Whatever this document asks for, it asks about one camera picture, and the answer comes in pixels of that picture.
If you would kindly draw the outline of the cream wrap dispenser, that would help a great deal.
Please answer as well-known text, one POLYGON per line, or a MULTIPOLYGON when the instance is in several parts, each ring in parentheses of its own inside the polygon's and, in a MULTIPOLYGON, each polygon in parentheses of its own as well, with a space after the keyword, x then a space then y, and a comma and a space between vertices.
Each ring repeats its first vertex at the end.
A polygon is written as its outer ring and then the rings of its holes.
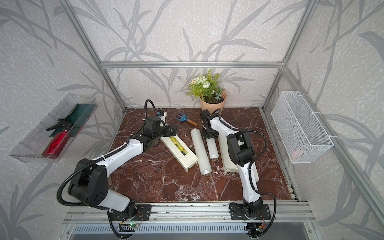
POLYGON ((162 137, 161 141, 170 150, 172 155, 177 159, 186 172, 198 162, 198 157, 178 135, 174 137, 162 137))
MULTIPOLYGON (((239 177, 242 175, 239 172, 238 167, 232 162, 230 155, 229 155, 229 149, 228 149, 228 142, 227 142, 227 136, 224 134, 219 134, 219 145, 221 150, 221 157, 223 162, 223 167, 225 174, 227 173, 238 173, 239 177)), ((252 166, 252 177, 254 184, 259 181, 259 175, 257 172, 257 168, 255 164, 252 166)))

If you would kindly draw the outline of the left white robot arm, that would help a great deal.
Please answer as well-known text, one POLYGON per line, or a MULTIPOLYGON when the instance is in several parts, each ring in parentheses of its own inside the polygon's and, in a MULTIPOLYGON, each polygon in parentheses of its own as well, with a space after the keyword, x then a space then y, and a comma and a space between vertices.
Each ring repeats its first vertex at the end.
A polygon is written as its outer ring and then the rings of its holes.
POLYGON ((162 137, 174 137, 177 127, 169 126, 157 116, 148 117, 136 134, 115 150, 93 160, 82 159, 75 172, 63 183, 68 194, 79 200, 69 206, 89 206, 102 210, 113 210, 131 218, 136 214, 135 201, 110 189, 108 177, 119 167, 141 155, 162 137))

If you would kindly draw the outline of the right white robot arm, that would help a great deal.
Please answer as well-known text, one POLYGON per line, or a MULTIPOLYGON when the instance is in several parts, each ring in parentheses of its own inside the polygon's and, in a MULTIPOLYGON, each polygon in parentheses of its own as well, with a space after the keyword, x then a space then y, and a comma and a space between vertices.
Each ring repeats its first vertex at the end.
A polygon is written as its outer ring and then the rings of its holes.
POLYGON ((263 208, 263 200, 255 179, 255 149, 250 132, 231 126, 217 112, 211 114, 208 110, 203 110, 200 116, 204 125, 204 134, 208 137, 225 138, 229 158, 237 166, 241 177, 244 212, 253 217, 263 208))

